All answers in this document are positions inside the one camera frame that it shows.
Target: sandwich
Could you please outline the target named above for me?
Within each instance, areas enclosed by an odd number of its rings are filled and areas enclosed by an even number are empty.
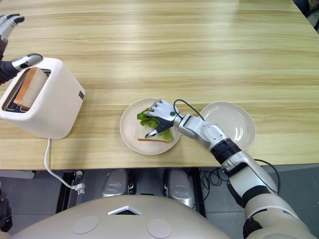
[[[140,127],[139,135],[138,135],[138,141],[152,141],[152,142],[162,142],[162,143],[170,143],[173,141],[173,136],[171,135],[171,132],[168,129],[165,131],[158,133],[157,135],[153,136],[152,138],[145,138],[145,135],[152,131],[154,128],[156,128],[159,123],[156,121],[156,119],[148,116],[145,114],[149,108],[142,111],[137,115],[137,119],[140,120],[140,124],[142,127]]]
[[[32,67],[14,99],[14,103],[29,110],[47,80],[46,74],[38,67]]]

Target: wood grain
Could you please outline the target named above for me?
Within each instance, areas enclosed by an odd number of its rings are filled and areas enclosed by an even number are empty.
[[[257,127],[253,157],[319,162],[318,35],[290,0],[3,0],[0,9],[25,15],[5,60],[59,58],[86,89],[71,133],[52,142],[53,169],[218,165],[184,136],[161,155],[126,147],[119,120],[146,97],[182,98],[198,110],[236,103]],[[0,121],[0,169],[44,169],[45,147]]]

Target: lettuce leaf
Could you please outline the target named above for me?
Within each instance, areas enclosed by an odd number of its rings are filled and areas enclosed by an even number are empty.
[[[158,122],[156,121],[156,119],[147,116],[146,114],[144,114],[146,111],[148,111],[150,108],[147,108],[146,110],[142,111],[141,113],[139,113],[137,115],[137,119],[140,120],[140,124],[142,126],[147,125],[150,128],[156,128],[158,126]],[[169,128],[161,133],[159,133],[159,136],[163,137],[163,139],[165,139],[166,141],[172,141],[174,138],[171,135],[171,132],[169,130]]]

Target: white toaster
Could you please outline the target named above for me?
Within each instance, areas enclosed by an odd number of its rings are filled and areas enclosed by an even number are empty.
[[[32,107],[24,111],[13,102],[27,75],[26,69],[18,73],[0,99],[0,118],[39,137],[64,138],[79,113],[85,90],[59,59],[44,58],[35,67],[48,78]]]

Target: plate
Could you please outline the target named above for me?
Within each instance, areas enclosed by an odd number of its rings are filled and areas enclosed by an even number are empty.
[[[207,105],[200,114],[207,122],[218,124],[242,150],[253,143],[256,136],[255,123],[238,105],[215,102]]]
[[[172,127],[170,132],[174,139],[171,143],[138,141],[140,128],[143,126],[140,125],[140,120],[136,118],[137,114],[151,107],[155,101],[159,101],[159,99],[146,98],[136,101],[124,111],[121,117],[120,132],[123,141],[129,148],[141,154],[154,155],[164,153],[172,148],[180,137],[177,128]]]

